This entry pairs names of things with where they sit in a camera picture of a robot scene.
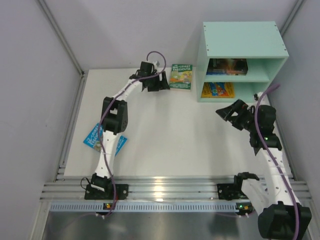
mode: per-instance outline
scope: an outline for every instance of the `black mounting bracket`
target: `black mounting bracket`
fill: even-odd
[[[116,199],[124,200],[129,194],[128,184],[115,184]],[[110,178],[99,177],[93,174],[90,184],[86,185],[85,200],[113,200],[114,199],[114,186]]]
[[[166,71],[163,71],[160,75],[157,75],[155,77],[141,80],[142,81],[142,91],[147,88],[148,92],[158,92],[160,90],[170,89],[170,86],[167,81]]]
[[[241,191],[242,182],[246,179],[255,179],[259,181],[257,175],[249,172],[238,173],[233,177],[233,183],[218,183],[218,197],[220,200],[238,200],[248,199],[247,196]]]

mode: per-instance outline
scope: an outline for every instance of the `metal frame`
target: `metal frame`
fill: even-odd
[[[85,190],[81,188],[81,177],[65,177],[65,166],[59,168],[55,182],[47,182],[40,201],[87,202]],[[262,185],[266,185],[260,176]],[[222,177],[115,177],[119,184],[129,184],[129,196],[125,202],[221,202],[217,184],[233,183],[233,176]],[[308,186],[304,181],[290,179],[292,188],[300,201],[312,200]]]
[[[48,19],[48,22],[50,23],[51,27],[53,28],[55,34],[57,35],[61,45],[63,46],[64,50],[70,57],[74,67],[82,77],[84,74],[84,71],[82,70],[80,64],[78,63],[78,60],[76,59],[73,51],[71,50],[71,47],[69,46],[64,34],[62,33],[59,25],[57,24],[54,16],[52,15],[47,3],[45,0],[35,0],[38,6],[40,7],[41,11],[44,13],[44,16]]]
[[[302,8],[303,4],[306,2],[306,0],[296,0],[293,8],[291,9],[289,15],[286,17],[286,20],[283,24],[283,26],[280,29],[281,36],[284,36],[287,32],[287,30],[290,28],[294,18],[298,14],[299,10]]]
[[[50,201],[39,203],[36,219],[34,221],[32,231],[28,237],[29,240],[41,240],[43,238],[50,207]]]
[[[85,86],[86,86],[86,81],[87,81],[87,74],[83,74],[83,76],[80,78],[79,81],[79,85],[76,91],[76,95],[72,104],[72,110],[71,110],[71,114],[69,116],[68,119],[68,123],[67,123],[67,128],[66,128],[66,133],[63,139],[63,144],[62,144],[62,148],[59,154],[59,158],[56,164],[56,171],[54,174],[54,179],[53,181],[56,181],[56,177],[58,175],[59,172],[59,168],[60,165],[64,165],[66,158],[68,156],[69,153],[69,149],[70,149],[70,144],[71,144],[71,140],[72,140],[72,136],[75,130],[75,126],[76,126],[76,121],[77,121],[77,117],[78,117],[78,113],[79,113],[79,109],[80,109],[80,103],[82,100],[82,96],[84,94],[85,91]]]
[[[308,226],[308,231],[306,232],[309,236],[309,239],[317,240],[320,239],[320,218],[317,214],[316,206],[313,201],[302,202],[306,207],[309,207],[312,212],[312,219]]]

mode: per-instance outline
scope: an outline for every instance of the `shelf compartment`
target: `shelf compartment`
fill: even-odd
[[[234,101],[234,98],[201,98],[205,82],[232,82],[237,99],[253,102],[253,95],[268,88],[288,57],[274,21],[204,22],[195,71],[197,100]],[[248,73],[207,75],[210,59],[247,59]]]

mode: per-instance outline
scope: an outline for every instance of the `metal floor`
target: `metal floor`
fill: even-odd
[[[42,240],[262,240],[258,216],[219,213],[114,213],[103,220],[83,213],[50,212]]]

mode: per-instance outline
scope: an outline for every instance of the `blue book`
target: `blue book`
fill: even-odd
[[[93,148],[94,150],[101,152],[101,144],[98,139],[98,126],[99,123],[95,125],[95,127],[92,129],[92,131],[89,133],[89,135],[85,138],[83,141],[84,144],[88,145],[89,147]],[[100,127],[100,136],[103,135],[103,128]],[[118,154],[118,152],[122,149],[122,147],[125,145],[128,138],[125,136],[120,136],[118,144],[116,145],[115,150],[115,156]]]

